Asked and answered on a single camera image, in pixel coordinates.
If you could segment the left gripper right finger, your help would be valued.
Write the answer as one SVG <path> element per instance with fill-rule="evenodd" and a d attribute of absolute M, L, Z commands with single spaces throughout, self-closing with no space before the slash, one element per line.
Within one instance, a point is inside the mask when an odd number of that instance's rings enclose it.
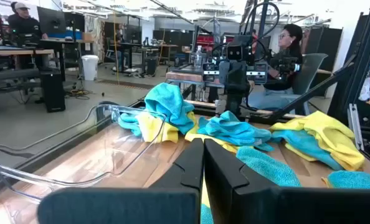
<path fill-rule="evenodd" d="M 214 223 L 370 223 L 370 189 L 281 187 L 213 140 L 204 147 Z"/>

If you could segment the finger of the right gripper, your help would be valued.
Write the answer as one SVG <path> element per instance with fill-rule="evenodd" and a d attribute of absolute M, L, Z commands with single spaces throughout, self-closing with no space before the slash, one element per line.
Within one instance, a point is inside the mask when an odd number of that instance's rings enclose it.
<path fill-rule="evenodd" d="M 224 85 L 225 93 L 234 93 L 234 87 L 230 83 L 230 76 L 233 72 L 234 70 L 230 67 L 220 67 L 219 80 Z"/>
<path fill-rule="evenodd" d="M 246 71 L 242 67 L 235 71 L 235 88 L 242 93 L 249 93 L 250 91 L 250 83 Z"/>

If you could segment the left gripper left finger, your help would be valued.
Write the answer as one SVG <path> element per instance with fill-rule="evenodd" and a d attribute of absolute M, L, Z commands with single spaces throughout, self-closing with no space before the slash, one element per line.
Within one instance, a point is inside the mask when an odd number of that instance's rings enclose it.
<path fill-rule="evenodd" d="M 148 188 L 65 188 L 37 208 L 39 223 L 199 223 L 204 143 L 193 140 Z"/>

